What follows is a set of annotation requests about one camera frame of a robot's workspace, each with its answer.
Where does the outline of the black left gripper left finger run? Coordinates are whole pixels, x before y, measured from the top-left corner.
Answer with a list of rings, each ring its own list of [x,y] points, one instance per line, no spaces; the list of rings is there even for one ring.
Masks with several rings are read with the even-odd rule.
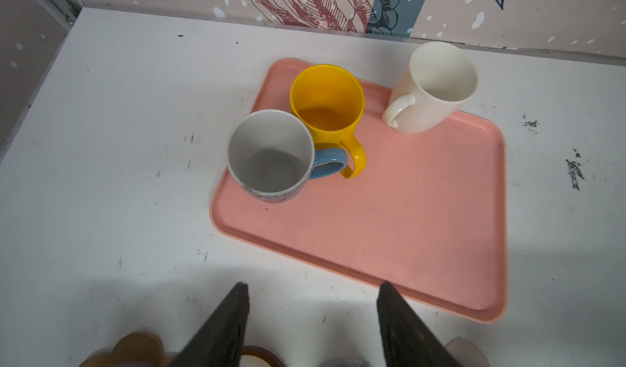
[[[249,309],[248,285],[238,282],[170,366],[238,366]]]

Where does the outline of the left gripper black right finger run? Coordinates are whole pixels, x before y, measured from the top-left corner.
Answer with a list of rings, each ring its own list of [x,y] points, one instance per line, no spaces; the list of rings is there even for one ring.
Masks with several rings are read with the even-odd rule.
[[[458,366],[390,282],[377,299],[382,348],[388,366]]]

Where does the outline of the cork flower shaped coaster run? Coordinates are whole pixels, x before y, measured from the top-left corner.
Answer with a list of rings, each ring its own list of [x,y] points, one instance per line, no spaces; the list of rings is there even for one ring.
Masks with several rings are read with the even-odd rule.
[[[120,339],[109,351],[96,352],[81,367],[167,366],[163,343],[155,334],[134,332]]]

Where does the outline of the blue patterned mug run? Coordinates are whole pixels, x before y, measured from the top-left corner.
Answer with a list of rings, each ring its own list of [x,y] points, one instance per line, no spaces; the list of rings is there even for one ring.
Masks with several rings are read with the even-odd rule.
[[[317,150],[311,133],[293,114],[259,110],[244,118],[230,135],[227,167],[249,195],[277,204],[297,196],[311,179],[344,171],[341,148]]]

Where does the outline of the yellow mug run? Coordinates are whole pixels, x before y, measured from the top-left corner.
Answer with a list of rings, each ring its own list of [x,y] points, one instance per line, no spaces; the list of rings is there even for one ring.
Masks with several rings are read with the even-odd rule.
[[[353,166],[341,174],[359,176],[367,165],[355,130],[365,112],[365,93],[359,81],[336,65],[313,65],[296,76],[290,88],[292,112],[303,121],[317,145],[341,145]]]

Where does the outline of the cream mug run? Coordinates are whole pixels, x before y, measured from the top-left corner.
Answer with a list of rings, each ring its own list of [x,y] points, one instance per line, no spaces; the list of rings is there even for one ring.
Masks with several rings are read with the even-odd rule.
[[[478,85],[478,71],[461,49],[424,43],[410,56],[381,119],[401,135],[422,133],[467,103]]]

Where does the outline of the glossy brown round coaster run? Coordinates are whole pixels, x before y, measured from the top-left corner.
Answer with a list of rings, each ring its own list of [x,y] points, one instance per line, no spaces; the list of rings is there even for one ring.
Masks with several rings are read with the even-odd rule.
[[[239,367],[286,367],[286,365],[280,357],[265,348],[244,346]]]

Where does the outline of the pink flower shaped coaster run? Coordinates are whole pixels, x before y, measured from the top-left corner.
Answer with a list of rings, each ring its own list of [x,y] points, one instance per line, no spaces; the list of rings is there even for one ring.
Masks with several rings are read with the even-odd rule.
[[[445,349],[464,367],[491,367],[489,359],[473,342],[456,337],[450,340]]]

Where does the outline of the blue grey woven coaster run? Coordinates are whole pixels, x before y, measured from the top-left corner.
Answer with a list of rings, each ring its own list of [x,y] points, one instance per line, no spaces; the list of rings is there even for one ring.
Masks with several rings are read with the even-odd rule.
[[[371,367],[367,360],[354,358],[337,358],[334,360],[326,360],[319,364],[319,367]]]

